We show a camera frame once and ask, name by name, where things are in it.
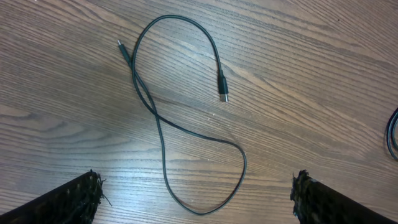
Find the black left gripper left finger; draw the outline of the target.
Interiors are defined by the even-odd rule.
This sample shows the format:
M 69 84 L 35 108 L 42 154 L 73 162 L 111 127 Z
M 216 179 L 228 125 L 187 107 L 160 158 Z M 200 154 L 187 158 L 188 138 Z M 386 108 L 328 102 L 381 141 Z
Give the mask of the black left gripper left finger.
M 104 197 L 101 176 L 89 171 L 1 215 L 3 224 L 91 224 Z

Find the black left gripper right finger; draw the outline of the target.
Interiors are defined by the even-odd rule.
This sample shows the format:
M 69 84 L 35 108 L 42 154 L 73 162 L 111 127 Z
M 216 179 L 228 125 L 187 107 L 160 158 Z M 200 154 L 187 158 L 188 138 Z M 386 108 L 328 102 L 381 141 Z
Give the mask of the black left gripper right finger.
M 292 178 L 290 199 L 300 224 L 397 224 L 311 178 L 306 170 Z

